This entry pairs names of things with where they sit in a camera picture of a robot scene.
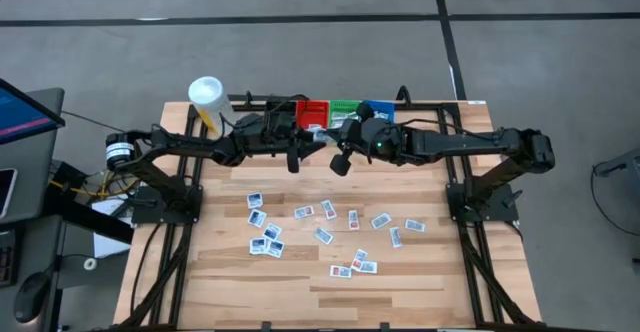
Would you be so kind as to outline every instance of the white cylinder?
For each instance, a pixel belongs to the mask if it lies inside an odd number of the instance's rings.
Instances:
[[[189,86],[189,99],[196,107],[200,118],[213,132],[214,136],[222,133],[222,119],[220,114],[231,124],[236,123],[235,112],[231,107],[231,101],[224,92],[222,83],[215,77],[200,77]],[[228,125],[224,128],[225,134],[231,132]]]

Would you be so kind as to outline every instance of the blue bin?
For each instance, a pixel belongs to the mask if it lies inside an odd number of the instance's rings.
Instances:
[[[389,121],[394,122],[395,121],[395,104],[392,102],[383,102],[383,101],[371,101],[371,100],[367,100],[364,101],[367,102],[369,104],[369,106],[371,106],[371,108],[373,108],[374,111],[378,112],[378,113],[386,113],[389,116]]]

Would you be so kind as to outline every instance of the monitor screen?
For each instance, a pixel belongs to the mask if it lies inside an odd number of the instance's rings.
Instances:
[[[56,128],[53,120],[0,86],[0,144]]]

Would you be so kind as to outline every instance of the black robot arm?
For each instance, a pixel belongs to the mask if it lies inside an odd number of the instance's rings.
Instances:
[[[339,129],[328,130],[342,154],[331,161],[331,169],[345,176],[351,154],[358,153],[401,166],[434,163],[447,156],[501,154],[508,157],[482,176],[465,180],[465,203],[479,207],[491,193],[524,173],[544,173],[555,165],[549,137],[531,129],[501,129],[497,132],[444,135],[431,130],[409,127],[412,120],[396,124],[373,118],[367,104],[358,107],[359,119],[347,119]]]
[[[194,210],[198,200],[194,194],[198,191],[187,186],[183,177],[168,176],[155,166],[153,161],[160,156],[201,157],[222,166],[235,167],[245,157],[286,153],[289,171],[297,173],[299,160],[325,146],[325,143],[314,142],[313,133],[299,128],[295,117],[285,113],[270,113],[267,117],[249,114],[234,125],[228,136],[217,140],[184,136],[157,125],[154,127],[151,132],[109,135],[107,167],[115,173],[133,174],[158,191],[166,205],[166,213],[184,214]],[[150,148],[143,152],[141,143]]]

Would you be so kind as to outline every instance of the keyboard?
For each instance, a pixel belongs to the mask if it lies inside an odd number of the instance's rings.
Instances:
[[[20,257],[19,233],[12,230],[0,230],[0,288],[16,284]]]

